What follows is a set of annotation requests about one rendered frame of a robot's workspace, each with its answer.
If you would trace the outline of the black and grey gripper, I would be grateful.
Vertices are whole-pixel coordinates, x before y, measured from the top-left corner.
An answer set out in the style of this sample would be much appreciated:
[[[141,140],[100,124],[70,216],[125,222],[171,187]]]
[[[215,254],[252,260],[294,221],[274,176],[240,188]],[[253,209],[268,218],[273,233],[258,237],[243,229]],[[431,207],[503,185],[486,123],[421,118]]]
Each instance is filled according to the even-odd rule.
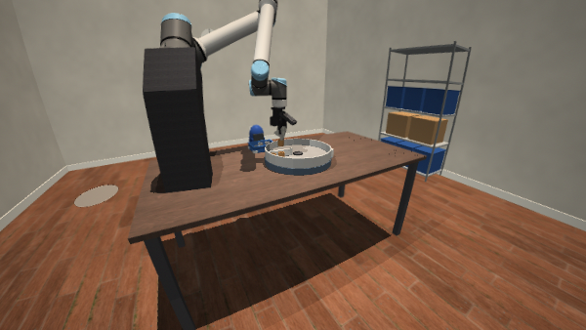
[[[280,137],[280,140],[283,141],[284,140],[284,137],[285,137],[286,129],[287,129],[287,121],[284,120],[281,116],[279,116],[279,113],[282,110],[275,110],[275,108],[285,109],[285,107],[272,107],[273,114],[272,114],[272,117],[270,117],[271,126],[277,126],[278,125],[277,126],[277,131],[275,131],[274,134],[277,135],[277,136],[279,136]]]

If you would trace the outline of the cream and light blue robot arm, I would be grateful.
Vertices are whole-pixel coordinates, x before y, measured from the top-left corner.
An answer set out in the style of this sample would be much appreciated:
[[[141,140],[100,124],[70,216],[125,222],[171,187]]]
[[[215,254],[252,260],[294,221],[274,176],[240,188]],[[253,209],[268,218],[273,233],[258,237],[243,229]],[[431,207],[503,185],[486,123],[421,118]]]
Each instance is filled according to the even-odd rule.
[[[287,106],[286,80],[282,78],[268,80],[267,78],[270,72],[272,28],[276,21],[276,11],[277,0],[260,0],[259,10],[255,13],[233,21],[199,39],[192,37],[191,23],[187,17],[171,13],[162,19],[160,48],[195,47],[201,68],[208,56],[258,29],[251,67],[253,77],[252,82],[249,81],[250,95],[272,96],[272,106]]]

